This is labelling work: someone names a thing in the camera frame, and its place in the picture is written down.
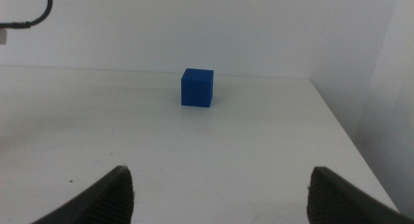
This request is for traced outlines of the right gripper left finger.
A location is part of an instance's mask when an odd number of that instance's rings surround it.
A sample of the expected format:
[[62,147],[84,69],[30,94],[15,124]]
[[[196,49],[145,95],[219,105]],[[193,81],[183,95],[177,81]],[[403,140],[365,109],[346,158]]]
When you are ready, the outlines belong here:
[[117,166],[37,224],[130,223],[134,209],[131,172]]

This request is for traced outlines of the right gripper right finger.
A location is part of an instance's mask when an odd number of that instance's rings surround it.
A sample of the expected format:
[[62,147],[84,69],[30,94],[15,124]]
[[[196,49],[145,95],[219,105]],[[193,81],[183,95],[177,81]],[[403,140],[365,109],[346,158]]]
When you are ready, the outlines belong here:
[[310,223],[413,224],[413,220],[385,206],[331,169],[313,169],[308,189]]

